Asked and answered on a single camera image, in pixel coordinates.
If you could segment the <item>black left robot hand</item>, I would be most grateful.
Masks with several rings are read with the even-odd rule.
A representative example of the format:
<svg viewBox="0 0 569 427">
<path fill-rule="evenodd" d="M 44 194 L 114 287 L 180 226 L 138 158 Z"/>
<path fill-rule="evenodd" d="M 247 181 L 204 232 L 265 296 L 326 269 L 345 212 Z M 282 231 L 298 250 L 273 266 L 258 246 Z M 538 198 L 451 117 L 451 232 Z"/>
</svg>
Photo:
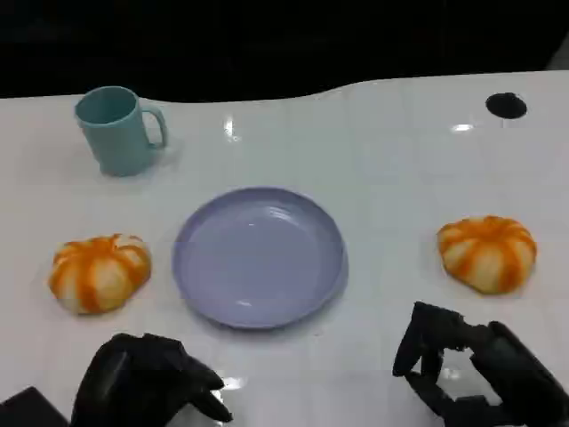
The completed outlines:
<svg viewBox="0 0 569 427">
<path fill-rule="evenodd" d="M 224 382 L 177 340 L 115 334 L 100 346 L 79 385 L 72 426 L 166 426 L 191 405 L 222 423 L 233 415 L 213 393 Z"/>
</svg>

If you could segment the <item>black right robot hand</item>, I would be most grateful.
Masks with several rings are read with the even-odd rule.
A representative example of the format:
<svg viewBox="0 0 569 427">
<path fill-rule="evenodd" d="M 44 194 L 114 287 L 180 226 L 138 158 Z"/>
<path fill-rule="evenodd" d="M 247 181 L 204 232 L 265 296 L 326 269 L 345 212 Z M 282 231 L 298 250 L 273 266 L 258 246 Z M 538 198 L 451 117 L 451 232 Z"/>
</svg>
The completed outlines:
<svg viewBox="0 0 569 427">
<path fill-rule="evenodd" d="M 500 397 L 452 399 L 437 380 L 445 350 L 472 351 L 470 361 Z M 403 377 L 447 426 L 566 426 L 568 394 L 504 324 L 470 325 L 453 310 L 416 302 L 392 374 Z"/>
</svg>

